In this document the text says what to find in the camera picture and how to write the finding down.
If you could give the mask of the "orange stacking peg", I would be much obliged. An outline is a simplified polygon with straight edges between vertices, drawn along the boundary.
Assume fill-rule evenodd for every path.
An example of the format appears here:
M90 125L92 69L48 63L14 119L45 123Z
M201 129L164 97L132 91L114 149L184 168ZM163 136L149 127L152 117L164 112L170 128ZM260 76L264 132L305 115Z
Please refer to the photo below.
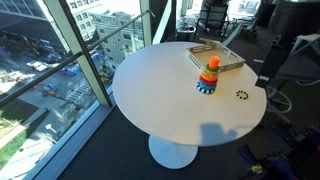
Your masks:
M220 58L218 56L212 56L209 61L210 69L217 69L220 62Z

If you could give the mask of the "wooden tray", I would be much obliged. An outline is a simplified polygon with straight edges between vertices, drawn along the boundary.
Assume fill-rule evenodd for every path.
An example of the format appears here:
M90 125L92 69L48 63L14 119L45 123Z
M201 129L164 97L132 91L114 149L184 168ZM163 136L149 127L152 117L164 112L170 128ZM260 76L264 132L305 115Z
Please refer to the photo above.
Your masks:
M201 38L201 41L204 42L203 45L187 49L188 58L200 71L205 69L212 56L220 58L220 72L241 68L244 65L245 60L221 42L206 38Z

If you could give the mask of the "black chair in background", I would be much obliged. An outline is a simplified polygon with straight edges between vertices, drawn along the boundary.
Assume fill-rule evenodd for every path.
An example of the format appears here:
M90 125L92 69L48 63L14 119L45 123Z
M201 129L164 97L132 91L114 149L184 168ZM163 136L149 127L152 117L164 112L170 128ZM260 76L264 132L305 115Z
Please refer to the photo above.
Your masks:
M201 26L204 32L216 30L220 41L223 41L230 23L227 17L228 7L228 4L205 3L199 12L196 26Z

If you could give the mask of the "office chair with footring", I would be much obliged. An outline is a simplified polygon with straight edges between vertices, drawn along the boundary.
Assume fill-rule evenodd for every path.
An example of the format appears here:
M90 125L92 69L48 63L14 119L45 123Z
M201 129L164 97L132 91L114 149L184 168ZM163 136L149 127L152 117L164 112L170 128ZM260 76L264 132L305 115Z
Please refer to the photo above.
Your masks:
M276 114L292 109L292 101L281 91L289 80L301 86L320 82L320 34L299 35L288 47L281 46L280 41L277 36L261 61L256 81L256 86L266 90L267 110Z

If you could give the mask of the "white table pedestal base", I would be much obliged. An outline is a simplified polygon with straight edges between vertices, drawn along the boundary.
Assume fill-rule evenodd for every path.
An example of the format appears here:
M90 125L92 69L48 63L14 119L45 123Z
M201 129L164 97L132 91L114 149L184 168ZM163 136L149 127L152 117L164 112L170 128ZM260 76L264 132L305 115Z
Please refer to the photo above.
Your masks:
M149 150L154 160L169 169L188 166L196 157L197 146L181 145L149 136Z

